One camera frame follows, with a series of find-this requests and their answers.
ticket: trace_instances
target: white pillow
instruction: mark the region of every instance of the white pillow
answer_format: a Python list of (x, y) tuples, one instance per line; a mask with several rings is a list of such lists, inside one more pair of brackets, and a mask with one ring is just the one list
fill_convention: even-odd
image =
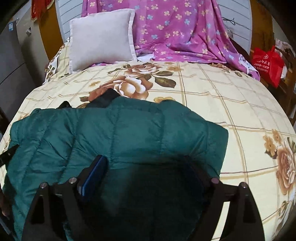
[(134, 17), (134, 9), (119, 9), (72, 19), (69, 73), (100, 62), (137, 61), (132, 32)]

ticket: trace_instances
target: green puffer vest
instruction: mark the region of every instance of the green puffer vest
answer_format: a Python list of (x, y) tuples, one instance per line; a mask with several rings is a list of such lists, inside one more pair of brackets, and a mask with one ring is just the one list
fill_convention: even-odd
[(9, 147), (19, 148), (4, 191), (19, 239), (40, 183), (64, 183), (100, 154), (109, 167), (88, 208), (98, 238), (181, 241), (194, 229), (201, 204), (177, 160), (189, 156), (217, 177), (228, 132), (175, 101), (118, 97), (106, 108), (35, 109), (12, 125), (10, 137)]

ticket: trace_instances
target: sticker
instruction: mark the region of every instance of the sticker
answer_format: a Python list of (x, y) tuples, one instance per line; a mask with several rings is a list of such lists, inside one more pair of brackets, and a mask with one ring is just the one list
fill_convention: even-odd
[(9, 29), (9, 31), (12, 31), (13, 30), (13, 23), (9, 23), (8, 24), (8, 29)]

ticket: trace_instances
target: silver bolt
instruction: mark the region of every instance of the silver bolt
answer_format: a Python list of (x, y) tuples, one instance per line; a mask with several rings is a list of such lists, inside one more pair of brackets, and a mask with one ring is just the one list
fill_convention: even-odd
[(40, 187), (41, 187), (41, 188), (46, 188), (46, 187), (47, 187), (47, 183), (41, 183), (41, 184), (40, 184)]
[(214, 183), (214, 184), (218, 184), (219, 183), (219, 179), (218, 178), (212, 178), (211, 179), (211, 181), (212, 181), (212, 183)]
[(76, 181), (77, 181), (77, 178), (75, 178), (75, 177), (71, 177), (69, 179), (69, 183), (71, 183), (71, 184), (75, 183)]
[(241, 186), (242, 186), (243, 188), (247, 188), (247, 187), (248, 187), (248, 184), (246, 184), (245, 182), (241, 182), (240, 184), (241, 184)]

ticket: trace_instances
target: red shopping bag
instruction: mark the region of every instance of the red shopping bag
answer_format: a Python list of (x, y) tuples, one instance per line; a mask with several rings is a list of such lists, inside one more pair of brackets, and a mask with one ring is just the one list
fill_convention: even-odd
[(255, 48), (252, 65), (258, 70), (260, 76), (273, 87), (277, 88), (281, 80), (281, 73), (284, 61), (278, 53), (274, 51), (275, 46), (267, 53), (259, 48)]

